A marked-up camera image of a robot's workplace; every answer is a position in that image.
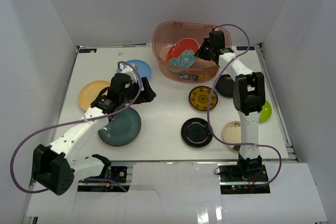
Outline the red floral ceramic plate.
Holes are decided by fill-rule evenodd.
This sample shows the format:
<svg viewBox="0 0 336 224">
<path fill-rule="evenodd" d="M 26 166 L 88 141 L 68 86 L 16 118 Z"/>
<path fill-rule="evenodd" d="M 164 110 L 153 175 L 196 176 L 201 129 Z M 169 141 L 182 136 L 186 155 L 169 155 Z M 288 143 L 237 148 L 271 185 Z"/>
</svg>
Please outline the red floral ceramic plate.
<svg viewBox="0 0 336 224">
<path fill-rule="evenodd" d="M 184 38 L 177 41 L 168 51 L 166 62 L 170 65 L 189 68 L 195 61 L 199 44 L 195 39 Z"/>
</svg>

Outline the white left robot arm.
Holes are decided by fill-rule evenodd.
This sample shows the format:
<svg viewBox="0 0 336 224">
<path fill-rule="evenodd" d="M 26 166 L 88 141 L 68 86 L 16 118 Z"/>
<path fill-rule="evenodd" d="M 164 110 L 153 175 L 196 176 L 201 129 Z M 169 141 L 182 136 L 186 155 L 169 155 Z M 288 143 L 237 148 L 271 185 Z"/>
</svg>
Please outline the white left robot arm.
<svg viewBox="0 0 336 224">
<path fill-rule="evenodd" d="M 127 104 L 151 102 L 155 96 L 147 77 L 137 82 L 128 74 L 116 73 L 110 86 L 100 91 L 78 123 L 48 146 L 40 144 L 34 149 L 33 180 L 56 195 L 64 194 L 75 179 L 108 180 L 111 175 L 108 158 L 93 154 L 77 161 L 77 153 L 110 119 L 123 112 Z"/>
</svg>

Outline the light blue plastic plate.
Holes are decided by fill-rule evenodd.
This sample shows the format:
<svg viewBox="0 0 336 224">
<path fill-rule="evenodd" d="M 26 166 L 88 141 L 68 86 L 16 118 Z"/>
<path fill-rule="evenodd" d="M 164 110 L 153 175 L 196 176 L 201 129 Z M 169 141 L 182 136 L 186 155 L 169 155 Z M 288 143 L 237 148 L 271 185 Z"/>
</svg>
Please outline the light blue plastic plate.
<svg viewBox="0 0 336 224">
<path fill-rule="evenodd" d="M 145 61 L 133 59 L 133 60 L 128 60 L 127 63 L 129 65 L 133 63 L 137 66 L 137 72 L 140 74 L 140 77 L 147 77 L 148 81 L 151 80 L 151 77 L 152 77 L 151 67 Z M 139 81 L 138 76 L 136 78 L 131 77 L 132 82 L 135 82 L 135 80 L 137 80 L 137 82 Z"/>
</svg>

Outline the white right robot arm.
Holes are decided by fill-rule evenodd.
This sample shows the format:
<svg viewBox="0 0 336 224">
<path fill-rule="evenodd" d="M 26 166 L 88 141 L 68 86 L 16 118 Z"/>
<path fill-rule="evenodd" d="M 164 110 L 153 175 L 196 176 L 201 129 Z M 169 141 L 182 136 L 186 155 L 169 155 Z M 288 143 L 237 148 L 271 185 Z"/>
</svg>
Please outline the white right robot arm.
<svg viewBox="0 0 336 224">
<path fill-rule="evenodd" d="M 266 102 L 264 75 L 250 70 L 231 48 L 225 47 L 225 35 L 221 30 L 210 31 L 195 55 L 215 62 L 235 79 L 233 104 L 239 114 L 241 132 L 235 172 L 241 180 L 250 181 L 262 167 L 257 145 L 260 113 Z"/>
</svg>

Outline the yellow-orange plastic plate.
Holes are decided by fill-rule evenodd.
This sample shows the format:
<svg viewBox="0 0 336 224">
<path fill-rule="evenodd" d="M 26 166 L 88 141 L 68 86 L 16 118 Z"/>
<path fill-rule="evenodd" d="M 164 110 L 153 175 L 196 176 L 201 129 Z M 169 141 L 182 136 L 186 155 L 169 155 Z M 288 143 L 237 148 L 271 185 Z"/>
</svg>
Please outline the yellow-orange plastic plate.
<svg viewBox="0 0 336 224">
<path fill-rule="evenodd" d="M 79 92 L 78 103 L 79 106 L 87 111 L 91 103 L 98 96 L 99 92 L 110 86 L 110 82 L 104 80 L 96 80 L 85 85 Z"/>
</svg>

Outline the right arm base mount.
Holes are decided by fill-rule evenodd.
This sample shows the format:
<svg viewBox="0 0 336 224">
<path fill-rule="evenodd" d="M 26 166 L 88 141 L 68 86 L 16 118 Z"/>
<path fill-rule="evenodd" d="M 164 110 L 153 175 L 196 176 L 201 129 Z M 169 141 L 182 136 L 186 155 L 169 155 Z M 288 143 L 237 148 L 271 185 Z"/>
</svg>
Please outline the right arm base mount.
<svg viewBox="0 0 336 224">
<path fill-rule="evenodd" d="M 260 170 L 248 172 L 243 175 L 237 165 L 220 165 L 214 170 L 215 175 L 219 176 L 222 183 L 242 183 L 251 185 L 254 183 L 268 182 L 268 175 L 265 165 Z"/>
</svg>

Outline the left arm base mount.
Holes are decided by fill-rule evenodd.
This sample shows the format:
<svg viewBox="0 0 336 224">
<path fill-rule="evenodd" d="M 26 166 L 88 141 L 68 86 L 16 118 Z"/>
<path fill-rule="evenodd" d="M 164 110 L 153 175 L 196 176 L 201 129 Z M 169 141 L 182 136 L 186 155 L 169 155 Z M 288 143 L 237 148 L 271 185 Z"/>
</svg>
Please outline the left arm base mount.
<svg viewBox="0 0 336 224">
<path fill-rule="evenodd" d="M 126 166 L 111 166 L 109 168 L 108 177 L 106 179 L 113 180 L 117 183 L 125 183 L 127 181 L 128 168 Z"/>
</svg>

